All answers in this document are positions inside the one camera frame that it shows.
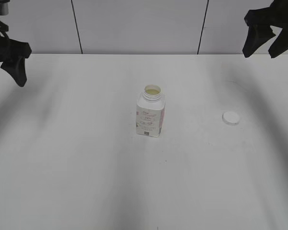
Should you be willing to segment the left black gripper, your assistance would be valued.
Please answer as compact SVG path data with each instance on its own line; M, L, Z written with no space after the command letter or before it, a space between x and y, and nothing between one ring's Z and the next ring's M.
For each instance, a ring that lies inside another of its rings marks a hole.
M19 87L24 87L27 82L25 58L30 57L31 47L26 42L10 39L8 31L9 26L0 21L0 62L3 62L0 68L10 74Z

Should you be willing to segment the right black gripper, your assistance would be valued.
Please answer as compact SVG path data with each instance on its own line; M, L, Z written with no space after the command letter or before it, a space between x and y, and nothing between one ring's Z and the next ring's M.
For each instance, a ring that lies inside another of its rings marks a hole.
M276 58L288 50L288 0L274 0L266 8L249 10L244 20L249 26L242 49L245 58L276 36L270 26L282 28L268 50L270 57Z

